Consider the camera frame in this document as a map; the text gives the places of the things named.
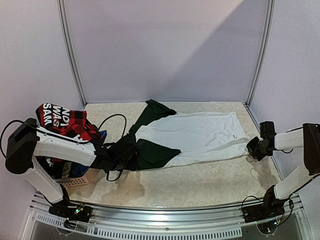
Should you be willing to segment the white and green raglan shirt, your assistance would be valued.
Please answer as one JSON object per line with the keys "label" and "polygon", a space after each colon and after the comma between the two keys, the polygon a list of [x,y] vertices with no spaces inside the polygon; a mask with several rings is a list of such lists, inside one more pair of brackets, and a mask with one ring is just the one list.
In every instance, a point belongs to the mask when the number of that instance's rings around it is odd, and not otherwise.
{"label": "white and green raglan shirt", "polygon": [[140,153],[136,170],[224,161],[248,154],[235,112],[177,112],[153,99],[129,129]]}

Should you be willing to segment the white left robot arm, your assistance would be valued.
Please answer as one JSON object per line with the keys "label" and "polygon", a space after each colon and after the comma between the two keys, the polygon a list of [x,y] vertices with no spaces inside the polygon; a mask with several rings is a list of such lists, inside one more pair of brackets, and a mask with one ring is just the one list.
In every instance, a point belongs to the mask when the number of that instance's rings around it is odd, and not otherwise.
{"label": "white left robot arm", "polygon": [[2,153],[5,167],[12,174],[24,176],[63,217],[74,213],[74,205],[62,185],[38,163],[38,156],[78,163],[106,174],[135,168],[138,161],[140,151],[129,135],[116,143],[103,143],[98,138],[82,141],[38,126],[34,118],[18,123],[20,126],[8,137],[7,149]]}

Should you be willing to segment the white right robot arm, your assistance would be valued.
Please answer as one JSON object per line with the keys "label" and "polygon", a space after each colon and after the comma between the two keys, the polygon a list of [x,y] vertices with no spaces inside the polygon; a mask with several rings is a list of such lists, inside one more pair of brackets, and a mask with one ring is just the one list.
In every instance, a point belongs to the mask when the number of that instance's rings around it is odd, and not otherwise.
{"label": "white right robot arm", "polygon": [[271,186],[263,197],[258,213],[269,218],[278,207],[320,175],[320,125],[304,123],[286,132],[276,132],[272,121],[260,123],[260,136],[246,145],[249,155],[261,161],[275,153],[298,157],[296,166],[282,181]]}

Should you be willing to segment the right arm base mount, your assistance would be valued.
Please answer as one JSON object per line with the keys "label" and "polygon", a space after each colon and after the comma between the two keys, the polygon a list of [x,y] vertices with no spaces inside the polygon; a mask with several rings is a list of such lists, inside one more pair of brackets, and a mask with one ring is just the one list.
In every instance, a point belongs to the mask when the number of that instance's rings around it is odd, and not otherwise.
{"label": "right arm base mount", "polygon": [[[249,198],[257,200],[258,203],[245,206],[245,201]],[[284,205],[287,201],[289,201],[290,204],[292,203],[291,194],[285,199],[278,199],[275,195],[275,185],[272,185],[264,194],[263,199],[249,195],[242,201],[240,208],[242,217],[245,223],[251,223],[280,216],[280,219],[274,223],[274,225],[277,226],[285,220]]]}

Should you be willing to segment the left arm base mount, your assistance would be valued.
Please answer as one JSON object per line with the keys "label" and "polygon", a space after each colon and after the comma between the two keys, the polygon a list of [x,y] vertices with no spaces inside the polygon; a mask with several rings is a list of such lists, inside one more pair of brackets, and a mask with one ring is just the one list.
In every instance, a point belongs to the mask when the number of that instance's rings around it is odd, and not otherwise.
{"label": "left arm base mount", "polygon": [[74,204],[62,200],[53,203],[49,207],[48,212],[52,215],[68,219],[69,221],[88,223],[92,215],[92,208],[84,203]]}

